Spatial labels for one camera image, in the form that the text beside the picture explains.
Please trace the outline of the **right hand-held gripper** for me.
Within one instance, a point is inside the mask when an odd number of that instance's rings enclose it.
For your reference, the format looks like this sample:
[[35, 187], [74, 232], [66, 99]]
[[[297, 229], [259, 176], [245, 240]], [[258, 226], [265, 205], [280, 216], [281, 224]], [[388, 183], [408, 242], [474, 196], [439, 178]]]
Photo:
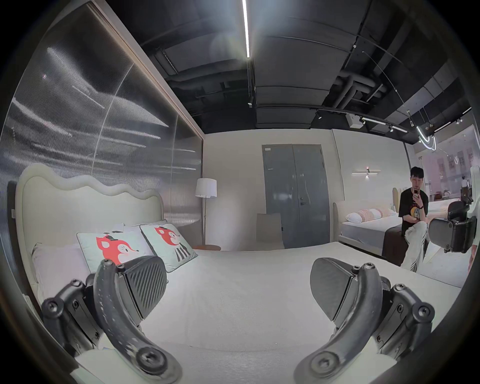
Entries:
[[462, 196], [448, 206], [448, 219], [435, 218], [429, 224], [429, 241], [445, 253], [466, 253], [480, 236], [480, 196]]

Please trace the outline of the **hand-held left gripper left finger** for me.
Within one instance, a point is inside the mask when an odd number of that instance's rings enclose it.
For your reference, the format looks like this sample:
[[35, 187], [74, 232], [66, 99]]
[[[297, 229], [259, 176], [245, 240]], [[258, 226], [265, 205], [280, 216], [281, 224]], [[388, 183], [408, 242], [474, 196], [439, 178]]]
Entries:
[[73, 279], [43, 300], [43, 323], [72, 357], [97, 350], [100, 338], [106, 336], [141, 379], [177, 383], [183, 374], [180, 363], [140, 329], [166, 286], [166, 267], [158, 256], [120, 264], [103, 259], [85, 283]]

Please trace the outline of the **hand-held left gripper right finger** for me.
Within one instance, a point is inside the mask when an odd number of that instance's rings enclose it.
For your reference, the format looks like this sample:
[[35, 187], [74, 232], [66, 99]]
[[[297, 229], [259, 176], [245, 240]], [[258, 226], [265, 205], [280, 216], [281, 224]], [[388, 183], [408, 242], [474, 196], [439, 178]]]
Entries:
[[371, 338], [377, 353], [399, 362], [430, 334], [434, 307], [406, 285], [391, 285], [372, 262], [361, 266], [324, 257], [315, 260], [310, 290], [335, 325], [330, 340], [298, 363], [297, 384], [333, 383]]

